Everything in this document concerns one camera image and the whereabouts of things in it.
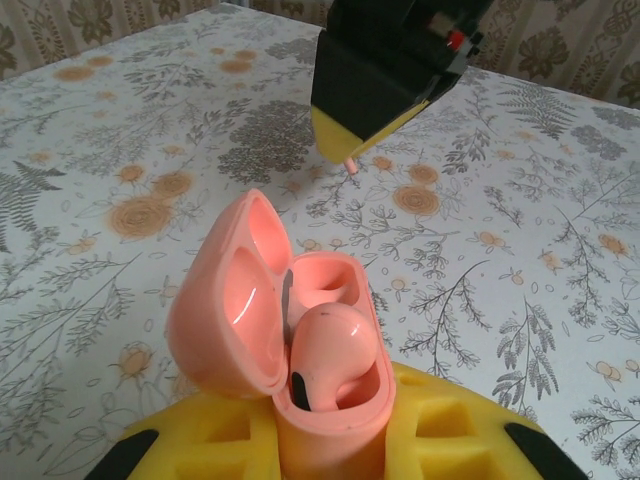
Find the red button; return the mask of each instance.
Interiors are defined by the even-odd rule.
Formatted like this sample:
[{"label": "red button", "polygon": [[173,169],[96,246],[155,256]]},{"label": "red button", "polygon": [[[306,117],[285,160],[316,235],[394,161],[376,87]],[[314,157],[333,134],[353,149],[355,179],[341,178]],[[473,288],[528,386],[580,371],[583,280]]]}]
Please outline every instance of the red button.
[{"label": "red button", "polygon": [[457,52],[464,43],[464,39],[464,33],[451,32],[451,35],[449,35],[449,41],[447,42],[447,47]]}]

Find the earbud case lid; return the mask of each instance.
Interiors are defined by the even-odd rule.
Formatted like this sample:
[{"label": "earbud case lid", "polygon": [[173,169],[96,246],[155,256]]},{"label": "earbud case lid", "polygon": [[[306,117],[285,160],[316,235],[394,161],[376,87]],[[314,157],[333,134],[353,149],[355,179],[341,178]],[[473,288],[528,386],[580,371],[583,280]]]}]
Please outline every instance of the earbud case lid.
[{"label": "earbud case lid", "polygon": [[284,225],[259,190],[218,217],[167,323],[171,354],[201,391],[256,398],[285,388],[285,284],[292,261]]}]

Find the pink earbud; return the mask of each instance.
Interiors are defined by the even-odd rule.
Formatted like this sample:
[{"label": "pink earbud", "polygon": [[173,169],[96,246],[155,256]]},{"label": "pink earbud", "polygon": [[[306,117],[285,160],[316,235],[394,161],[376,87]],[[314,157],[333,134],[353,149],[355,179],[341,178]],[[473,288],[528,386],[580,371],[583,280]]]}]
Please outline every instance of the pink earbud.
[{"label": "pink earbud", "polygon": [[324,303],[300,319],[291,345],[293,403],[312,412],[338,410],[338,390],[369,371],[378,354],[371,321],[343,303]]}]

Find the pink earbud case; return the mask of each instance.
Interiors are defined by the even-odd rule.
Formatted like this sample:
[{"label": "pink earbud case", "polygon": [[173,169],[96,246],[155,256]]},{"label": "pink earbud case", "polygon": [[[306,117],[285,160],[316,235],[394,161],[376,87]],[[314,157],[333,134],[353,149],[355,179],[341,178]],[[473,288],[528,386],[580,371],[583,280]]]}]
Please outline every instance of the pink earbud case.
[{"label": "pink earbud case", "polygon": [[[309,309],[333,302],[371,322],[375,362],[339,389],[338,410],[302,410],[289,389],[287,345]],[[337,252],[294,257],[260,191],[249,191],[218,217],[174,299],[167,329],[176,363],[201,391],[273,398],[286,478],[382,477],[396,387],[364,268]],[[344,355],[333,345],[326,342],[328,358]]]}]

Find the table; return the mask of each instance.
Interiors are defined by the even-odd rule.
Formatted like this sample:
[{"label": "table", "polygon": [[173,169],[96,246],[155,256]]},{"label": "table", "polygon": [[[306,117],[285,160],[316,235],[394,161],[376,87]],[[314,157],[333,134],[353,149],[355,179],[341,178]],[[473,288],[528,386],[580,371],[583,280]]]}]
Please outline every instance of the table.
[{"label": "table", "polygon": [[470,69],[350,178],[313,146],[317,34],[224,5],[0,83],[3,478],[83,478],[192,391],[167,311],[254,187],[297,253],[366,265],[393,360],[636,478],[638,112]]}]

